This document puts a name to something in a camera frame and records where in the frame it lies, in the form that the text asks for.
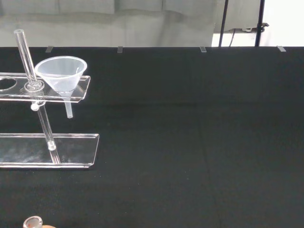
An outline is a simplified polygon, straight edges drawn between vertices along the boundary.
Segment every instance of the transparent funnel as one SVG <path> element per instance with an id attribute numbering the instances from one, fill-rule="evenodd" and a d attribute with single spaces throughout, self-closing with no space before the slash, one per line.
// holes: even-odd
<path id="1" fill-rule="evenodd" d="M 38 63 L 35 67 L 35 72 L 58 93 L 69 93 L 76 89 L 86 68 L 86 62 L 80 58 L 58 56 Z M 67 117 L 72 118 L 71 103 L 65 103 L 65 105 Z"/>

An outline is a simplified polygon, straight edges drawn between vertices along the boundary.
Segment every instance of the table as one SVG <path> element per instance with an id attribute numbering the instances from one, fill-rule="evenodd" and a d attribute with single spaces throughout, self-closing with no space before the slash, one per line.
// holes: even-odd
<path id="1" fill-rule="evenodd" d="M 31 48 L 34 64 L 88 63 L 87 98 L 54 133 L 99 133 L 89 170 L 0 170 L 0 225 L 301 228 L 304 48 Z M 23 72 L 17 48 L 0 71 Z M 42 132 L 27 103 L 1 102 L 0 131 Z"/>

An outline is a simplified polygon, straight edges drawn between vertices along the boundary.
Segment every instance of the metal clip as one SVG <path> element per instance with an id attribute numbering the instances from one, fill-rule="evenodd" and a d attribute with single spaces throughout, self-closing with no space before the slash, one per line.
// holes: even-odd
<path id="1" fill-rule="evenodd" d="M 117 53 L 122 53 L 123 52 L 123 46 L 118 46 Z"/>
<path id="2" fill-rule="evenodd" d="M 50 53 L 53 50 L 53 46 L 48 46 L 46 49 L 46 53 Z"/>
<path id="3" fill-rule="evenodd" d="M 206 52 L 207 52 L 207 50 L 206 50 L 205 47 L 200 47 L 200 51 L 201 51 L 202 53 L 206 53 Z"/>
<path id="4" fill-rule="evenodd" d="M 277 48 L 281 51 L 281 52 L 286 52 L 285 48 L 282 46 L 277 46 Z"/>

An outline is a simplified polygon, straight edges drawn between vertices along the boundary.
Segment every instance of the cable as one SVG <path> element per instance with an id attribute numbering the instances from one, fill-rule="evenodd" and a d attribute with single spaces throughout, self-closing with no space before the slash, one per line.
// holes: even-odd
<path id="1" fill-rule="evenodd" d="M 235 35 L 235 33 L 236 33 L 236 28 L 235 29 L 233 29 L 233 34 L 232 34 L 232 38 L 231 38 L 231 42 L 230 42 L 230 45 L 229 45 L 229 47 L 231 47 L 231 45 L 232 45 L 232 42 L 233 42 L 233 38 L 234 38 L 234 35 Z"/>

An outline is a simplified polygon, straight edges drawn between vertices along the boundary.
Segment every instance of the white wall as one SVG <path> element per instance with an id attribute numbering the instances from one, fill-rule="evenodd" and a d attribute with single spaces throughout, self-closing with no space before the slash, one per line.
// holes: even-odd
<path id="1" fill-rule="evenodd" d="M 304 46 L 303 10 L 303 0 L 266 0 L 261 46 Z"/>

